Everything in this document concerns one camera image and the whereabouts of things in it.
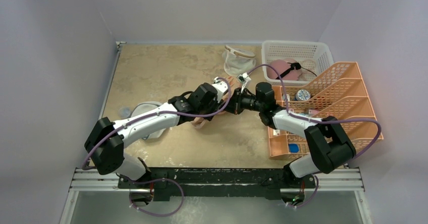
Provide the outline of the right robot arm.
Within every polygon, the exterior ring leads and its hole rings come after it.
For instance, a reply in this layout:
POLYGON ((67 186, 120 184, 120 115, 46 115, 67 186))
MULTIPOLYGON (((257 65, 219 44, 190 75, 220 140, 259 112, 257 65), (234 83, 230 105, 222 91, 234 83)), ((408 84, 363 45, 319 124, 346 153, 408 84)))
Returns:
POLYGON ((284 166, 283 180, 289 187, 296 187, 303 177, 329 174, 356 156, 356 149, 338 120, 304 118, 277 103, 271 84, 256 85, 256 93, 236 88, 225 111, 238 115, 244 110, 258 112, 265 126, 293 133, 304 138, 309 153, 284 166))

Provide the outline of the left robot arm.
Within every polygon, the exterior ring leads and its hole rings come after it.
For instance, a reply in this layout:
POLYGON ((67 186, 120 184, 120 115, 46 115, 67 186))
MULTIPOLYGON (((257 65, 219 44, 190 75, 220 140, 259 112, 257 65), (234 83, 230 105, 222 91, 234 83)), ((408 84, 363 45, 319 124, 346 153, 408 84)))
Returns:
POLYGON ((196 90, 169 99, 166 103, 148 112, 124 120, 99 119, 84 147, 88 153, 82 165, 90 170, 88 161, 100 175, 118 174, 127 177, 137 188, 150 183, 151 171, 144 160, 125 153, 135 141, 160 130, 191 122, 196 118, 212 119, 220 113, 226 102, 223 96, 230 95, 230 84, 224 78, 215 83, 203 83, 196 90))

